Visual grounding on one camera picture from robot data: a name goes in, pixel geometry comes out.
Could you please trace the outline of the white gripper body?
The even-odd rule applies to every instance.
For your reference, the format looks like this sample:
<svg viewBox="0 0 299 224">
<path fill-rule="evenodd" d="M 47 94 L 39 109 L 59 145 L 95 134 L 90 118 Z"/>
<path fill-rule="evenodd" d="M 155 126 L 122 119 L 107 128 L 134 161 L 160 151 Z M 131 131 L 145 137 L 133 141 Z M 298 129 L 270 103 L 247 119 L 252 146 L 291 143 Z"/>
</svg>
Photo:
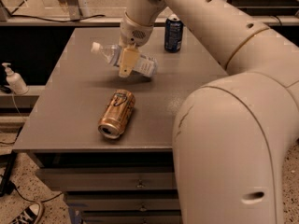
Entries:
<svg viewBox="0 0 299 224">
<path fill-rule="evenodd" d="M 135 45 L 136 47 L 144 46 L 150 39 L 153 26 L 153 20 L 134 20 L 125 12 L 120 24 L 121 34 L 119 44 L 124 48 L 129 45 Z"/>
</svg>

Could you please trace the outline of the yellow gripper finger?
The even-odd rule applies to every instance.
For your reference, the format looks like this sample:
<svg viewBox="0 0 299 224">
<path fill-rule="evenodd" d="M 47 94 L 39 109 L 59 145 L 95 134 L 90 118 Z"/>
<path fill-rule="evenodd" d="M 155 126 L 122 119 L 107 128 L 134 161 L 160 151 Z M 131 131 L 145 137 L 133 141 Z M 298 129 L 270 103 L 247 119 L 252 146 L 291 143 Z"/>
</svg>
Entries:
<svg viewBox="0 0 299 224">
<path fill-rule="evenodd" d="M 139 57 L 140 52 L 135 45 L 124 48 L 121 52 L 119 76 L 129 77 Z"/>
</svg>

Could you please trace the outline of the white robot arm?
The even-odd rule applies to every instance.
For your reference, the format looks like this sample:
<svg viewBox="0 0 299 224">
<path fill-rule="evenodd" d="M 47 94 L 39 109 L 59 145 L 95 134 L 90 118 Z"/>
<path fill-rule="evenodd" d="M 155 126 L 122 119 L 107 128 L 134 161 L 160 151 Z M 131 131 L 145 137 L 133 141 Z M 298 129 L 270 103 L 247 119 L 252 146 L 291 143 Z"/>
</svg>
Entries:
<svg viewBox="0 0 299 224">
<path fill-rule="evenodd" d="M 227 76 L 192 92 L 172 149 L 183 224 L 284 224 L 282 166 L 299 138 L 298 48 L 224 0 L 129 0 L 120 42 L 170 8 Z"/>
</svg>

